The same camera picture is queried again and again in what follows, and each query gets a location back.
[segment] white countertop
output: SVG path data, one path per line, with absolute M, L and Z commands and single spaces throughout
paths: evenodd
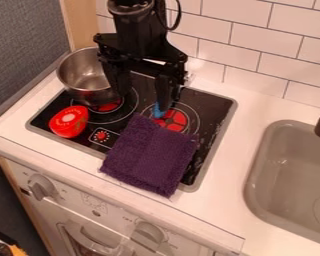
M 194 193 L 177 190 L 168 200 L 121 184 L 98 173 L 101 159 L 27 130 L 26 122 L 63 88 L 55 73 L 0 118 L 0 154 L 42 169 L 60 180 L 78 183 L 95 195 L 116 200 L 141 216 L 170 223 L 204 241 L 216 242 L 218 236 L 207 223 L 227 230 L 245 239 L 242 252 L 250 256 L 320 255 L 320 244 L 255 217 L 242 195 L 266 127 L 283 119 L 315 124 L 320 109 L 200 78 L 195 79 L 192 87 L 232 98 L 238 103 L 203 183 Z M 228 238 L 221 235 L 217 240 L 223 239 Z

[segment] gray sink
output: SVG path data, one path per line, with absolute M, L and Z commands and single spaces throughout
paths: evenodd
M 320 243 L 320 138 L 313 129 L 290 120 L 270 125 L 244 197 L 258 218 Z

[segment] metal bowl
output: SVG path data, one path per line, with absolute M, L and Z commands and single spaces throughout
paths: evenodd
M 120 96 L 110 86 L 97 57 L 98 48 L 75 51 L 60 63 L 57 76 L 71 97 L 87 106 L 98 106 Z

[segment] black stovetop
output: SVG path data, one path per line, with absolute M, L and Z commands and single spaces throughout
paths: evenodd
M 134 79 L 132 90 L 123 99 L 99 108 L 89 108 L 90 117 L 85 130 L 76 138 L 64 139 L 52 133 L 48 122 L 62 109 L 80 104 L 63 91 L 31 120 L 30 125 L 38 128 L 34 131 L 41 129 L 41 134 L 66 142 L 67 145 L 71 142 L 71 146 L 85 152 L 108 154 L 134 112 L 152 117 L 155 99 L 155 89 L 149 79 Z M 154 120 L 168 129 L 199 135 L 199 148 L 181 180 L 185 185 L 194 183 L 232 104 L 233 101 L 229 99 L 183 88 L 180 100 L 173 103 L 166 118 Z

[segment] purple towel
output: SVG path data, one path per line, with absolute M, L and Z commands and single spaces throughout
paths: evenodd
M 197 149 L 197 137 L 160 127 L 134 114 L 101 171 L 127 184 L 170 197 Z

